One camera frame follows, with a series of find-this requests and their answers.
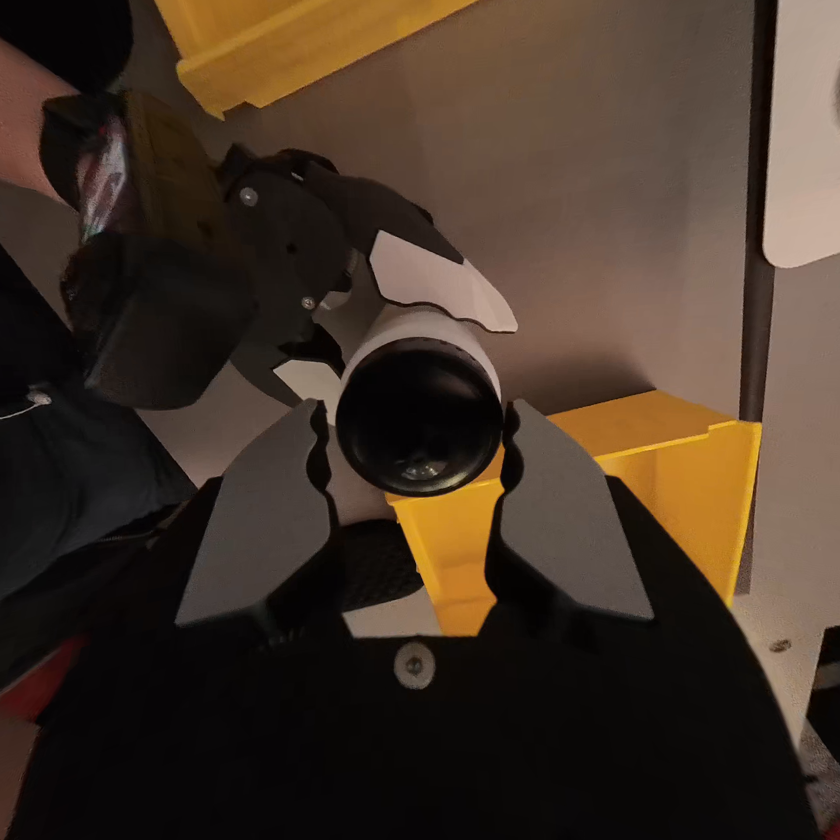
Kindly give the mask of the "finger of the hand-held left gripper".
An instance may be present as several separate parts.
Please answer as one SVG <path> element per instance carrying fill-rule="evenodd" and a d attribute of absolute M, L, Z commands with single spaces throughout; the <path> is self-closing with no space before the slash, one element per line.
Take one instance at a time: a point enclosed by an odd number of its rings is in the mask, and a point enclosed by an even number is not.
<path fill-rule="evenodd" d="M 392 304 L 429 306 L 489 333 L 518 330 L 508 301 L 467 259 L 459 263 L 379 230 L 368 261 L 381 296 Z"/>
<path fill-rule="evenodd" d="M 275 376 L 300 399 L 336 403 L 341 394 L 341 376 L 329 365 L 313 360 L 286 360 L 274 368 Z"/>

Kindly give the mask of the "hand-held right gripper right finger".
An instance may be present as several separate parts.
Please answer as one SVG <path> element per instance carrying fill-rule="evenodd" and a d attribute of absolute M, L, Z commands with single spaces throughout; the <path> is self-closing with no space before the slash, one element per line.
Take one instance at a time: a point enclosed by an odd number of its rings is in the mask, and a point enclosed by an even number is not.
<path fill-rule="evenodd" d="M 523 400 L 507 406 L 503 447 L 486 552 L 486 582 L 498 605 L 535 624 L 565 613 L 652 622 L 606 474 L 593 457 Z"/>

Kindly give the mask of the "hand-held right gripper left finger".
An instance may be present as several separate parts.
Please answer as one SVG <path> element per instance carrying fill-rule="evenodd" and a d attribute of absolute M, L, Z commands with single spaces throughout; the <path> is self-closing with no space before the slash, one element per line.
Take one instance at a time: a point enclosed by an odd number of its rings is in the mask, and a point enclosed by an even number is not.
<path fill-rule="evenodd" d="M 175 624 L 247 616 L 275 627 L 270 597 L 323 550 L 336 520 L 324 402 L 307 399 L 224 472 Z"/>

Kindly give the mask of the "black bottle lid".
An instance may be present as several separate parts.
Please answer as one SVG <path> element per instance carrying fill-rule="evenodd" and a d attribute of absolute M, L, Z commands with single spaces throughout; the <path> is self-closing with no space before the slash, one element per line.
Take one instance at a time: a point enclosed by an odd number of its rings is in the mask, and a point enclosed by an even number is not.
<path fill-rule="evenodd" d="M 421 337 L 364 354 L 335 414 L 348 464 L 401 497 L 468 485 L 495 458 L 502 428 L 501 397 L 487 367 L 455 344 Z"/>

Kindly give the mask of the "yellow plastic bin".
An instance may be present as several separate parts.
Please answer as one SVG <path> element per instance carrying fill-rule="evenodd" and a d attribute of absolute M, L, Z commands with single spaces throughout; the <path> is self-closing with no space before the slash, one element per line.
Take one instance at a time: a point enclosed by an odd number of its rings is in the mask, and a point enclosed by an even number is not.
<path fill-rule="evenodd" d="M 762 428 L 661 391 L 549 416 L 620 478 L 732 607 Z M 445 636 L 478 634 L 496 597 L 485 580 L 503 450 L 444 496 L 385 499 L 394 510 Z"/>
<path fill-rule="evenodd" d="M 261 109 L 473 1 L 156 1 L 177 76 L 210 116 Z"/>

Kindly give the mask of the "person's left forearm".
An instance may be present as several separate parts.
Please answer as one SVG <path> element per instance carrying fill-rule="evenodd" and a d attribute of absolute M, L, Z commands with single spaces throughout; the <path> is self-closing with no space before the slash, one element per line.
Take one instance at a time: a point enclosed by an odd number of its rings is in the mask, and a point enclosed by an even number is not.
<path fill-rule="evenodd" d="M 43 104 L 75 96 L 72 87 L 19 49 L 1 42 L 1 180 L 63 203 L 39 157 Z"/>

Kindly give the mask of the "person's dark clothing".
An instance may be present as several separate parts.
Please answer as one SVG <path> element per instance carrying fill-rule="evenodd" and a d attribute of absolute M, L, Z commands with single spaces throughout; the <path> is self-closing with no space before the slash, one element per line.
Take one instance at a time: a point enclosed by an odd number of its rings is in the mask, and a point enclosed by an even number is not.
<path fill-rule="evenodd" d="M 2 249 L 2 688 L 113 610 L 196 486 L 137 413 L 85 388 L 70 332 Z"/>

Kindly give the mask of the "red patterned cloth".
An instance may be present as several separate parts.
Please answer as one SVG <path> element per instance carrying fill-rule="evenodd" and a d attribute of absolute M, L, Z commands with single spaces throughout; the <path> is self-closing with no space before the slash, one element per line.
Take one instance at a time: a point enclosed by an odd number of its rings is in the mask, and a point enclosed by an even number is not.
<path fill-rule="evenodd" d="M 87 634 L 67 639 L 4 687 L 1 718 L 36 722 L 58 695 L 89 641 Z"/>

